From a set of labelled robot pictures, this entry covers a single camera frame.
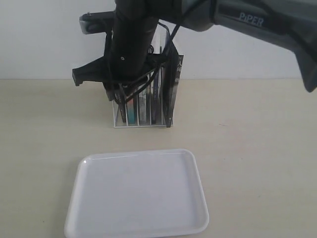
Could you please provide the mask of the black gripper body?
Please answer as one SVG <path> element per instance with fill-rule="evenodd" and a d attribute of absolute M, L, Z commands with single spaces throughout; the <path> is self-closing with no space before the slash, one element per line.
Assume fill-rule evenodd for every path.
<path fill-rule="evenodd" d="M 156 31 L 158 0 L 117 0 L 106 81 L 130 82 L 142 75 Z"/>

